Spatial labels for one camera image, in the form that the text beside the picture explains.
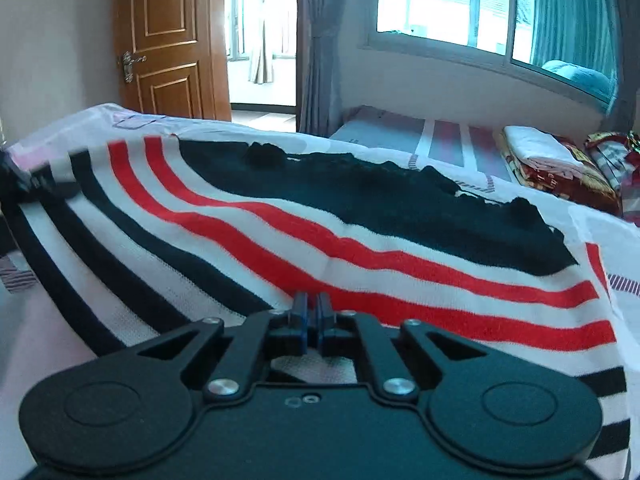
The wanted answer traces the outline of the white sheer balcony curtain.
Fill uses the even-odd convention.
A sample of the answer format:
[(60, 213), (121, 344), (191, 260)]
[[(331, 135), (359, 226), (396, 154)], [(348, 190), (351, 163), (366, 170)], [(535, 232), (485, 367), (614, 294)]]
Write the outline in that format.
[(248, 80), (252, 84), (270, 84), (273, 82), (273, 53), (269, 41), (268, 1), (254, 0), (254, 3), (254, 32), (252, 32)]

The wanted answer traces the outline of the grey curtain left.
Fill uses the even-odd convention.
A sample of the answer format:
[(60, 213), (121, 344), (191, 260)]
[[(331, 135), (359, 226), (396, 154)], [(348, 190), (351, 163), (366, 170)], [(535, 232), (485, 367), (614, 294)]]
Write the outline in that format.
[(296, 119), (327, 138), (341, 119), (337, 39), (346, 0), (297, 0)]

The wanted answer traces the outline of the striped white red black sweater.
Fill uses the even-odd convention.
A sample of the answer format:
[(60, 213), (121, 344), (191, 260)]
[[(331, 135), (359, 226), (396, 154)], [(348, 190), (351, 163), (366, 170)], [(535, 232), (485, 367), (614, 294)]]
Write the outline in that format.
[(93, 360), (37, 382), (36, 479), (628, 479), (638, 233), (370, 150), (142, 136), (1, 171)]

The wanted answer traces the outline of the teal curtain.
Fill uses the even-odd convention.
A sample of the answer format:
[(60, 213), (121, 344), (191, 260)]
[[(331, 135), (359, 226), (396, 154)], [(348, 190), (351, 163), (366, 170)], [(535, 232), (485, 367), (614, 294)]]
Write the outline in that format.
[(534, 0), (529, 63), (543, 70), (551, 60), (597, 70), (611, 79), (613, 93), (616, 54), (606, 0)]

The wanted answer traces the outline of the colourful checked clothes pile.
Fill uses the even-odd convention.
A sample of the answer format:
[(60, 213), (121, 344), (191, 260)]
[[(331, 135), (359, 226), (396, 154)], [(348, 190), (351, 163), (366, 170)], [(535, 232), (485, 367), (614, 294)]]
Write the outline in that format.
[(639, 183), (639, 138), (633, 132), (593, 133), (585, 148), (614, 191)]

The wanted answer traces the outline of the brown wooden door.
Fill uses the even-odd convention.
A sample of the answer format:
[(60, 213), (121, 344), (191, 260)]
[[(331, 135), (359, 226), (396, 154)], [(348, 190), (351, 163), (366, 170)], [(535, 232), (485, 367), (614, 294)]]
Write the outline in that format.
[[(144, 114), (228, 122), (224, 0), (113, 0), (122, 105)], [(145, 55), (125, 84), (119, 58)]]

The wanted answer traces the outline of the folded red yellow blanket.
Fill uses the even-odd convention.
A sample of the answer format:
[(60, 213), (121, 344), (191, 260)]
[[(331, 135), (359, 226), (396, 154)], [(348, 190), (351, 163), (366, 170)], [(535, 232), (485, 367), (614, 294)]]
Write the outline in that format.
[(574, 172), (549, 172), (529, 167), (520, 162), (506, 145), (503, 129), (494, 134), (502, 157), (520, 185), (552, 194), (607, 214), (619, 217), (622, 214), (620, 198), (591, 158), (571, 140), (554, 136), (584, 166), (581, 174)]

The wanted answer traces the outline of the window with white frame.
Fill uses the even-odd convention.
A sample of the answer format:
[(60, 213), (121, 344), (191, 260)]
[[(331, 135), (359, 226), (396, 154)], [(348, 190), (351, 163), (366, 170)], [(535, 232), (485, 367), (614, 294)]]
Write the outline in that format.
[(534, 0), (368, 0), (369, 47), (444, 58), (590, 94), (529, 63)]

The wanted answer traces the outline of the folded white cloth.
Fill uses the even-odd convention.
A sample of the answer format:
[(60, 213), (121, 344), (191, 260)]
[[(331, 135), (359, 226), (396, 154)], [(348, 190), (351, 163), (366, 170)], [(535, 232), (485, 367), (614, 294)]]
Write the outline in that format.
[(554, 136), (537, 128), (505, 126), (506, 145), (523, 164), (549, 172), (581, 174), (584, 166)]

